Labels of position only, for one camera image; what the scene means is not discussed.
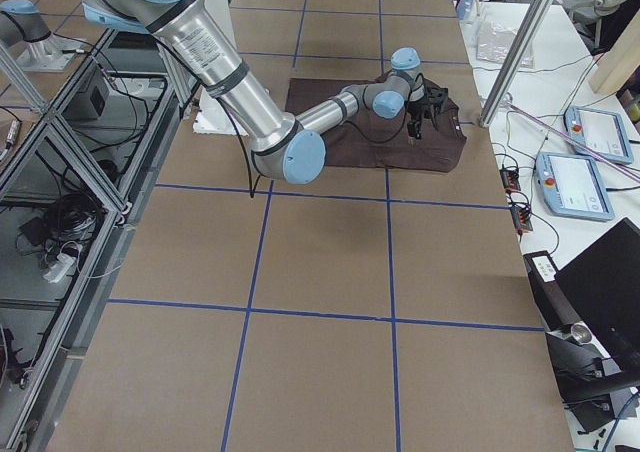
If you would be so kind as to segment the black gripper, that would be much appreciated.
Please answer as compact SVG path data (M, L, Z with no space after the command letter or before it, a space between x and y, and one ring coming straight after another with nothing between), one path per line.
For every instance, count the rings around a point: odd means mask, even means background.
M425 96L407 103L407 112L411 121L407 123L408 144L414 144L414 139L422 139L422 122L428 115L428 100Z

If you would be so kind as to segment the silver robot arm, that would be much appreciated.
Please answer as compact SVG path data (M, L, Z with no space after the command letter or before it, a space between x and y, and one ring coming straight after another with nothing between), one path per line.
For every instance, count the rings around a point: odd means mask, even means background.
M118 31L155 34L197 0L83 0L85 17ZM1 4L1 41L37 43L52 35L37 7L28 0Z
M404 47L393 54L384 82L350 85L293 115L272 100L206 10L205 0L83 0L83 7L93 23L165 40L208 96L228 107L248 133L253 166L268 178L313 181L325 165L322 133L363 110L393 119L426 96L418 54Z

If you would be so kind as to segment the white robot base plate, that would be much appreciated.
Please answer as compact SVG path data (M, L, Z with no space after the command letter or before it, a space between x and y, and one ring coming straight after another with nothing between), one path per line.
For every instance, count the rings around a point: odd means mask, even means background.
M246 130L235 119L229 118L222 106L212 99L204 89L198 98L198 112L193 124L193 131L201 135L234 135L238 131L247 136Z

